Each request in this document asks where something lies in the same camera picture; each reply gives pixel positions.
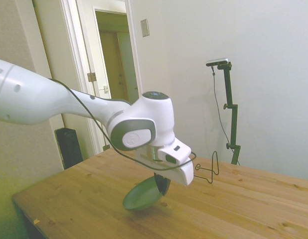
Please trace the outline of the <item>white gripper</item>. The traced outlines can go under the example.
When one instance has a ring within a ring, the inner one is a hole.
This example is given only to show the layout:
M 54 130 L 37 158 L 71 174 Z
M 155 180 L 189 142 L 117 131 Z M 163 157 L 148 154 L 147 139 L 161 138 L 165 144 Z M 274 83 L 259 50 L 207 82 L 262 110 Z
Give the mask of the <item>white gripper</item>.
M 135 158 L 155 173 L 157 188 L 165 196 L 169 189 L 169 179 L 185 186 L 192 182 L 194 171 L 190 154 L 190 149 L 159 149 L 155 154 L 146 149 L 137 149 Z

